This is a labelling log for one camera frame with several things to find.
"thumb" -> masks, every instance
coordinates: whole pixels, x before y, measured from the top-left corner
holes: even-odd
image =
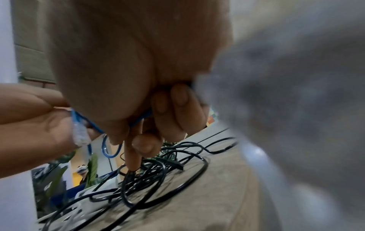
[[[123,143],[129,134],[129,124],[126,120],[95,121],[95,124],[107,134],[112,145]]]

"black cable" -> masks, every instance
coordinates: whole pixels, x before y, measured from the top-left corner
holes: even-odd
[[[115,206],[119,205],[120,203],[124,203],[127,207],[129,207],[129,210],[125,212],[121,217],[119,217],[115,222],[110,224],[108,227],[102,229],[101,231],[111,231],[116,226],[124,222],[130,215],[132,215],[136,210],[140,209],[147,209],[151,208],[153,206],[156,206],[160,203],[163,203],[181,191],[183,191],[185,188],[187,188],[189,185],[191,185],[193,182],[195,182],[208,168],[208,162],[205,158],[201,157],[200,154],[203,151],[206,151],[210,154],[219,154],[223,153],[231,148],[233,148],[237,142],[217,151],[210,151],[208,147],[219,143],[221,141],[234,139],[234,137],[228,137],[224,139],[217,140],[207,146],[202,146],[199,143],[206,140],[202,140],[199,143],[195,142],[181,142],[180,144],[174,145],[174,146],[167,146],[161,148],[161,150],[166,150],[167,152],[161,155],[159,158],[152,158],[152,159],[143,159],[141,164],[141,173],[136,174],[135,172],[128,172],[127,174],[124,174],[121,172],[121,169],[125,167],[125,164],[120,166],[117,170],[112,172],[107,178],[105,178],[96,188],[93,189],[92,193],[81,196],[70,203],[63,206],[61,209],[59,209],[51,218],[48,219],[45,226],[43,227],[42,231],[47,231],[49,229],[49,226],[51,223],[56,220],[56,217],[61,214],[64,210],[69,208],[71,205],[84,200],[89,199],[90,202],[101,202],[101,201],[108,201],[108,204],[98,211],[95,215],[93,215],[91,218],[87,219],[85,222],[77,226],[76,228],[72,229],[72,231],[79,231],[92,223],[94,220],[96,220],[98,217],[103,215],[105,212],[110,210],[111,208],[114,208]],[[187,148],[191,147],[199,147],[200,150],[196,153],[192,153],[190,151],[186,151]],[[189,156],[177,161],[177,153],[184,153],[188,154]],[[198,158],[203,162],[202,167],[186,182],[175,188],[174,190],[171,190],[170,192],[167,192],[166,194],[153,199],[152,201],[147,202],[151,198],[151,196],[160,188],[162,185],[165,177],[167,174],[174,170],[182,170],[184,165],[187,164],[192,158]],[[110,190],[103,190],[103,191],[97,191],[103,184],[105,184],[109,179],[115,177],[115,175],[120,174],[124,175],[124,180],[122,182],[122,185],[120,188],[110,189]],[[133,195],[136,192],[139,192],[141,190],[147,189],[152,187],[146,195],[139,200],[137,203],[132,203],[128,200],[128,197]],[[102,196],[98,198],[94,198],[96,195],[104,194],[104,193],[112,193],[108,196]]]

